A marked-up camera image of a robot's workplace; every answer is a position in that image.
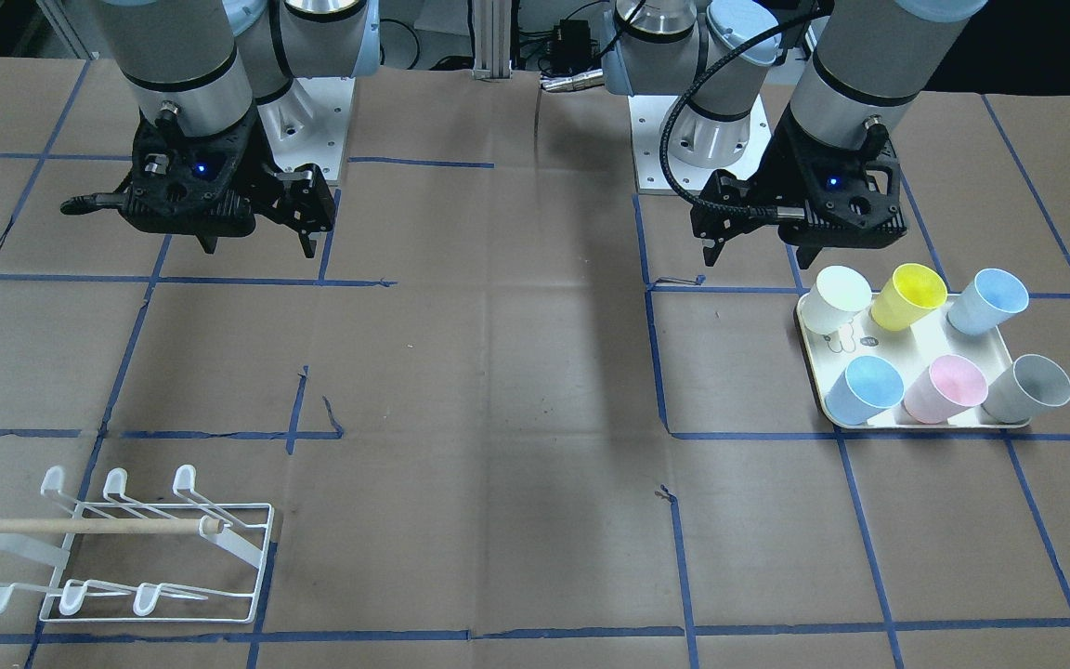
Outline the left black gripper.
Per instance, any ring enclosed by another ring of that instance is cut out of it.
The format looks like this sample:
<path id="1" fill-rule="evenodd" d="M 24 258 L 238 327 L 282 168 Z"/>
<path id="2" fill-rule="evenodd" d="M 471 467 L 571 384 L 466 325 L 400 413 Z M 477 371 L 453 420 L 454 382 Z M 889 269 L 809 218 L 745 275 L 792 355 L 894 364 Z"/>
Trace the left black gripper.
<path id="1" fill-rule="evenodd" d="M 713 171 L 691 209 L 705 267 L 716 267 L 732 238 L 768 225 L 795 247 L 799 270 L 810 269 L 824 247 L 880 249 L 903 238 L 901 168 L 889 130 L 875 117 L 861 128 L 858 147 L 828 147 L 785 111 L 754 174 Z"/>

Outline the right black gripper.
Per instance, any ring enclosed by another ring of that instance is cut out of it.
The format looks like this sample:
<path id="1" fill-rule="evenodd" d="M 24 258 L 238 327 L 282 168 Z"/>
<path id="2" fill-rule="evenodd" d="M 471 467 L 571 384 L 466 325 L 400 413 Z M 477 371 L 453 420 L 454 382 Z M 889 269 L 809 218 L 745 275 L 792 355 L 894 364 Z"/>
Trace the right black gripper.
<path id="1" fill-rule="evenodd" d="M 170 111 L 140 120 L 129 174 L 111 193 L 72 196 L 63 215 L 114 209 L 133 228 L 196 238 L 207 255 L 221 238 L 249 235 L 260 215 L 297 232 L 306 258 L 319 233 L 331 231 L 335 202 L 321 168 L 303 164 L 281 171 L 273 159 L 262 118 L 249 110 L 215 135 L 192 138 Z"/>

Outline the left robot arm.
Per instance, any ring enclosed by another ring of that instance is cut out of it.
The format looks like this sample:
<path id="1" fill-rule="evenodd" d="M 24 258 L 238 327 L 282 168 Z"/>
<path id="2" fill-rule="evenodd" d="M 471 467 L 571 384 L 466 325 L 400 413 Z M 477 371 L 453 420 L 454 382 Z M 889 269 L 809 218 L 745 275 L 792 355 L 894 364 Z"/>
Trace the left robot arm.
<path id="1" fill-rule="evenodd" d="M 980 1 L 616 1 L 600 71 L 617 95 L 670 95 L 653 157 L 706 264 L 773 226 L 799 267 L 820 250 L 882 249 L 907 233 L 891 134 Z M 824 19 L 776 131 L 750 174 L 730 166 L 751 131 L 788 33 Z"/>

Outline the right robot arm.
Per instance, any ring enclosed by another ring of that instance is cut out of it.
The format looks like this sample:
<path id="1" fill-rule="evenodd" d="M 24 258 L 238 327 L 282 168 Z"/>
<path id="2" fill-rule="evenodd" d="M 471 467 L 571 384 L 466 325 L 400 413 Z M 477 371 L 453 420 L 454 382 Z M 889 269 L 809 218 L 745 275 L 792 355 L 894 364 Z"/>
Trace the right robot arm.
<path id="1" fill-rule="evenodd" d="M 93 1 L 108 51 L 137 101 L 129 170 L 65 216 L 114 209 L 133 229 L 195 238 L 254 233 L 264 217 L 314 257 L 334 228 L 315 161 L 332 125 L 308 79 L 357 79 L 381 63 L 374 1 Z"/>

